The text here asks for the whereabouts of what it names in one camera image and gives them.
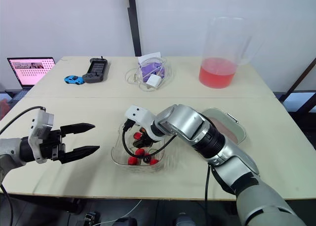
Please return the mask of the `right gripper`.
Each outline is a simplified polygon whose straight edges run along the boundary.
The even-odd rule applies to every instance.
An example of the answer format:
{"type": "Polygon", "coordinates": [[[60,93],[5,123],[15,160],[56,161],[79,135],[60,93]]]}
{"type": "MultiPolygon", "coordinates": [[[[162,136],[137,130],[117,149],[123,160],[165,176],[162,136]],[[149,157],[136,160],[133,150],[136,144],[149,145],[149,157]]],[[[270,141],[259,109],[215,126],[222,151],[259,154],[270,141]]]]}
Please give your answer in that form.
{"type": "Polygon", "coordinates": [[[138,132],[135,132],[133,138],[133,146],[136,148],[151,147],[154,143],[157,142],[155,140],[152,140],[148,136],[144,128],[140,128],[138,132]]]}

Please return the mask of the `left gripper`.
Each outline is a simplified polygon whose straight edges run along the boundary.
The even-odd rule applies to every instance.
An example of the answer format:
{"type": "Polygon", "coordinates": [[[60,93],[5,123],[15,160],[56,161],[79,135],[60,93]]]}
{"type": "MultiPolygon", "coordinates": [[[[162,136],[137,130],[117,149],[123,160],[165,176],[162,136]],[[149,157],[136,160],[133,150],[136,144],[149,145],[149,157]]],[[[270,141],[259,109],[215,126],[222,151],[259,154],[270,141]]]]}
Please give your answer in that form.
{"type": "Polygon", "coordinates": [[[68,134],[80,134],[93,128],[95,128],[95,125],[93,124],[78,123],[61,126],[60,130],[51,131],[47,139],[44,139],[39,145],[42,157],[44,159],[60,161],[62,164],[66,164],[93,154],[100,148],[100,146],[83,146],[65,153],[65,144],[62,143],[62,138],[68,134]]]}

